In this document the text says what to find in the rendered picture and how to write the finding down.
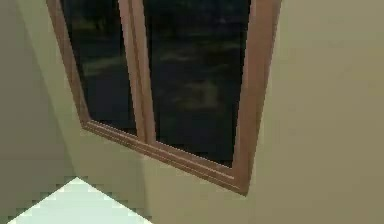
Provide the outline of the brown wooden framed window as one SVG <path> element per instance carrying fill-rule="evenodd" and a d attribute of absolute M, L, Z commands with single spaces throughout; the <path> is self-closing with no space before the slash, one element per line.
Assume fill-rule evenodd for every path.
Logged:
<path fill-rule="evenodd" d="M 45 0 L 82 129 L 249 191 L 282 0 Z"/>

